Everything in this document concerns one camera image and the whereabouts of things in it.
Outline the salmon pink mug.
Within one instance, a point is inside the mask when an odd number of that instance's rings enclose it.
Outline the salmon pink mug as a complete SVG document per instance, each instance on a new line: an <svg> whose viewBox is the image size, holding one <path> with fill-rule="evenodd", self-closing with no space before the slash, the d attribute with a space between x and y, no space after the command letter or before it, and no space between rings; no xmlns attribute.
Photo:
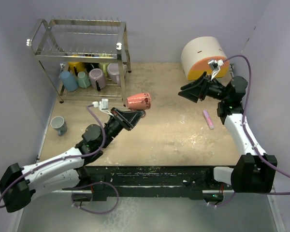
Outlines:
<svg viewBox="0 0 290 232"><path fill-rule="evenodd" d="M147 110L151 108L151 96L148 92L127 97L126 107L131 110Z"/></svg>

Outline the lilac mug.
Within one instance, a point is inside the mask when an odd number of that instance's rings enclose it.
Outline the lilac mug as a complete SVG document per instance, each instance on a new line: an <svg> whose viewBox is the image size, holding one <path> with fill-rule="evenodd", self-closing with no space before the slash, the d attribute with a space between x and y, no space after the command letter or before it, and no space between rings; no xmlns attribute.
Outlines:
<svg viewBox="0 0 290 232"><path fill-rule="evenodd" d="M107 66L107 73L109 78L118 86L121 86L120 83L120 73L119 73L119 67L116 63L111 63Z"/></svg>

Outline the purple mug black handle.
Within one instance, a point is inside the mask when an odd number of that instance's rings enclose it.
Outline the purple mug black handle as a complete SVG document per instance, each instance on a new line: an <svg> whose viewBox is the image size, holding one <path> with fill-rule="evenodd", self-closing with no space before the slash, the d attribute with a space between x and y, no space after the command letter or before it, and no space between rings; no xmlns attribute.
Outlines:
<svg viewBox="0 0 290 232"><path fill-rule="evenodd" d="M88 75L91 81L91 85L97 91L101 91L101 89L106 86L104 72L101 69L92 69Z"/></svg>

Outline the lime green mug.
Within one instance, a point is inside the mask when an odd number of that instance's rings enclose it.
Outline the lime green mug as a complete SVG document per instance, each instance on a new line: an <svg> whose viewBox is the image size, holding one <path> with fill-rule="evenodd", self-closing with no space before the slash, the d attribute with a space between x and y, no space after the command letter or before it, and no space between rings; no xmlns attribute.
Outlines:
<svg viewBox="0 0 290 232"><path fill-rule="evenodd" d="M108 58L109 55L107 55L106 53L102 53L99 55L99 57L100 58ZM103 71L105 77L108 77L108 72L107 72L108 65L109 65L109 63L103 63L103 62L99 63L100 69Z"/></svg>

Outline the teal cup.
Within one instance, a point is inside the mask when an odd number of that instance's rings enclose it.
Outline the teal cup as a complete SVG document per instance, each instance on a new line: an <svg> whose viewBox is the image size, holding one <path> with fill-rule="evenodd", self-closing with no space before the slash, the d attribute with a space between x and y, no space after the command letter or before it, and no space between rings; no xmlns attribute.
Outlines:
<svg viewBox="0 0 290 232"><path fill-rule="evenodd" d="M86 72L79 72L77 76L78 85L81 88L88 88L91 85L89 76Z"/></svg>

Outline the black mug white interior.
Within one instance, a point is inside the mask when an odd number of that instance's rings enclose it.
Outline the black mug white interior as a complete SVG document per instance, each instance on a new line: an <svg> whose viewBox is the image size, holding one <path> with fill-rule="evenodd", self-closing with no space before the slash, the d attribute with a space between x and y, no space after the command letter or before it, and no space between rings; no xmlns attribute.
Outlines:
<svg viewBox="0 0 290 232"><path fill-rule="evenodd" d="M100 68L99 63L86 62L86 63L84 63L84 66L85 66L85 69L86 69L87 73L89 73L93 69L99 69Z"/></svg>

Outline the blue cup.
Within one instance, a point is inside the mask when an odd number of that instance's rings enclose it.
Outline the blue cup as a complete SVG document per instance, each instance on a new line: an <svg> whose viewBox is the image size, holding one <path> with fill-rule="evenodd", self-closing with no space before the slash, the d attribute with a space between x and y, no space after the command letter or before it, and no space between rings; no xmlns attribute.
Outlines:
<svg viewBox="0 0 290 232"><path fill-rule="evenodd" d="M63 82L63 86L70 92L76 91L78 88L78 83L72 73L69 71L63 71L60 74L60 79Z"/></svg>

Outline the yellow mug black handle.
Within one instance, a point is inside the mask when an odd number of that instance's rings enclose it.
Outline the yellow mug black handle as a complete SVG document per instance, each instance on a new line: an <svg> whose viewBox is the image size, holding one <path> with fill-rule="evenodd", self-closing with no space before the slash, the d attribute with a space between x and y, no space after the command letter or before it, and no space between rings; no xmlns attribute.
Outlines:
<svg viewBox="0 0 290 232"><path fill-rule="evenodd" d="M76 61L69 61L68 65L71 69L71 71L77 76L79 72L85 72L86 68L84 63L82 62L76 62Z"/></svg>

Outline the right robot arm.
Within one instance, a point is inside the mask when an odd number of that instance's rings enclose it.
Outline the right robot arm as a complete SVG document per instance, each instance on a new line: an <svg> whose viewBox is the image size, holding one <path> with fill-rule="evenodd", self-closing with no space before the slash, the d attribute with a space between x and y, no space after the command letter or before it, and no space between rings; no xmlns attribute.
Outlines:
<svg viewBox="0 0 290 232"><path fill-rule="evenodd" d="M203 101L206 97L217 99L217 116L233 138L240 154L233 167L217 166L205 177L210 189L217 189L222 183L228 184L235 192L269 193L272 189L277 159L268 155L253 136L244 116L242 98L248 82L241 76L233 77L224 86L206 72L197 80L181 87L178 95L192 102Z"/></svg>

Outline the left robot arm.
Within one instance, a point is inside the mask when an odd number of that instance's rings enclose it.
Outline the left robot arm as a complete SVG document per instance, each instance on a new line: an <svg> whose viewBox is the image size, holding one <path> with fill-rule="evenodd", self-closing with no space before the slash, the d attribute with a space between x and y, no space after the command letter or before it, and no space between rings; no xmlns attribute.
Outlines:
<svg viewBox="0 0 290 232"><path fill-rule="evenodd" d="M103 155L103 149L122 130L131 131L145 110L122 111L115 107L107 111L109 120L89 125L82 140L66 152L42 162L21 167L18 163L7 167L0 179L0 208L16 212L34 199L60 189L86 189L90 178L81 173L87 164Z"/></svg>

